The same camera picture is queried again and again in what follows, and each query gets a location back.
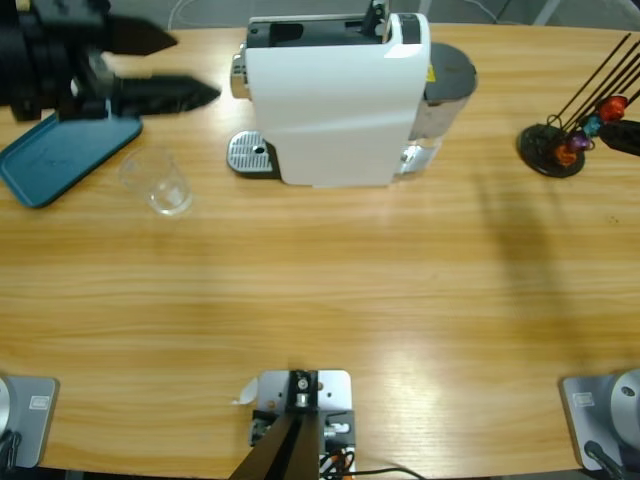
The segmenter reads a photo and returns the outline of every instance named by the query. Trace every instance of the glass cup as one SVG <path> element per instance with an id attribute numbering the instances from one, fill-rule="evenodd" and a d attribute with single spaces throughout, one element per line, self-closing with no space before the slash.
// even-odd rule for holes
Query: glass cup
<path id="1" fill-rule="evenodd" d="M 127 156 L 120 165 L 120 181 L 142 197 L 157 213 L 177 215 L 191 206 L 187 179 L 161 147 L 143 147 Z"/>

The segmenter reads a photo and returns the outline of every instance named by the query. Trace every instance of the wire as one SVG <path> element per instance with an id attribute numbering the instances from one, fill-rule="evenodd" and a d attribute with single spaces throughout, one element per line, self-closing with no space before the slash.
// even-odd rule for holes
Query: wire
<path id="1" fill-rule="evenodd" d="M 497 17 L 487 7 L 482 5 L 478 0 L 462 0 L 462 1 L 464 3 L 468 3 L 470 5 L 475 5 L 476 7 L 478 7 L 480 10 L 482 10 L 484 13 L 486 13 L 489 16 L 489 18 L 491 18 L 491 20 L 493 20 L 493 23 L 495 23 L 495 24 L 500 24 L 500 25 L 523 25 L 522 23 L 517 23 L 517 22 L 501 22 L 499 17 Z M 504 10 L 505 10 L 505 7 L 503 6 L 502 10 L 500 11 L 500 14 L 502 14 L 502 12 Z"/>
<path id="2" fill-rule="evenodd" d="M 340 475 L 340 477 L 350 477 L 350 476 L 357 477 L 358 475 L 380 475 L 382 473 L 390 473 L 390 472 L 406 473 L 407 475 L 411 475 L 413 478 L 417 478 L 418 480 L 427 480 L 426 477 L 423 477 L 419 473 L 416 473 L 413 470 L 410 470 L 404 467 L 389 467 L 389 468 L 379 468 L 377 470 L 360 470 L 357 472 L 345 472 L 344 474 Z"/>
<path id="3" fill-rule="evenodd" d="M 356 452 L 353 450 L 341 450 L 325 455 L 320 465 L 322 466 L 329 458 L 333 457 L 336 457 L 335 460 L 333 460 L 331 464 L 321 472 L 320 477 L 325 480 L 341 480 L 344 477 L 356 477 L 358 475 L 381 475 L 383 473 L 391 472 L 406 473 L 407 475 L 410 475 L 417 480 L 427 480 L 419 473 L 416 473 L 406 467 L 388 467 L 378 468 L 376 470 L 357 470 L 352 472 L 349 470 L 349 468 L 351 468 L 351 466 L 354 464 L 356 457 Z"/>
<path id="4" fill-rule="evenodd" d="M 169 21 L 167 22 L 167 30 L 171 30 L 171 27 L 173 27 L 173 19 L 176 16 L 176 12 L 178 11 L 179 8 L 182 7 L 182 4 L 184 2 L 185 0 L 177 0 L 176 4 L 171 9 L 171 13 L 169 13 Z"/>
<path id="5" fill-rule="evenodd" d="M 509 8 L 509 5 L 511 5 L 511 0 L 507 0 L 506 2 L 504 2 L 504 4 L 502 5 L 502 8 L 496 15 L 497 20 L 499 20 L 502 14 L 507 10 L 507 8 Z"/>
<path id="6" fill-rule="evenodd" d="M 171 30 L 173 27 L 173 23 L 175 20 L 179 20 L 182 25 L 186 25 L 188 27 L 206 27 L 206 28 L 234 28 L 238 25 L 223 25 L 216 24 L 211 22 L 191 22 L 184 18 L 182 12 L 189 5 L 192 5 L 199 0 L 177 0 L 176 4 L 171 9 L 171 13 L 169 14 L 169 22 L 167 24 L 167 30 Z"/>

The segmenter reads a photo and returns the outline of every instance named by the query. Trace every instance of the label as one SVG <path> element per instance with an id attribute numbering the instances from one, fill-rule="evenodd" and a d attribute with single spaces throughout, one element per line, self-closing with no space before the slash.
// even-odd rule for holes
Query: label
<path id="1" fill-rule="evenodd" d="M 33 396 L 29 402 L 29 410 L 48 410 L 51 397 Z"/>
<path id="2" fill-rule="evenodd" d="M 593 407 L 596 402 L 593 401 L 593 395 L 591 392 L 581 392 L 573 394 L 573 404 L 576 407 Z"/>
<path id="3" fill-rule="evenodd" d="M 429 65 L 429 71 L 427 72 L 427 83 L 436 83 L 436 71 L 433 65 Z"/>

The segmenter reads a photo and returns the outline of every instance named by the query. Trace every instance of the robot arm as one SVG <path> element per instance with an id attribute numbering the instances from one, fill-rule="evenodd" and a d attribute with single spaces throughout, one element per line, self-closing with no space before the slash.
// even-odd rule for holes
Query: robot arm
<path id="1" fill-rule="evenodd" d="M 16 120 L 43 109 L 60 119 L 178 113 L 206 105 L 220 91 L 186 75 L 117 77 L 102 52 L 149 55 L 177 44 L 155 25 L 109 14 L 108 0 L 31 0 L 18 11 L 0 0 L 0 106 Z"/>

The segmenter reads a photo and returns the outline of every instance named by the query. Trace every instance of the yellow label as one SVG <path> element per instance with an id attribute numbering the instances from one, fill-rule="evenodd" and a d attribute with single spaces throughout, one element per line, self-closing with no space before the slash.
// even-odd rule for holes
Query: yellow label
<path id="1" fill-rule="evenodd" d="M 427 83 L 436 83 L 436 71 L 433 69 L 433 65 L 429 65 L 429 71 L 427 72 Z"/>

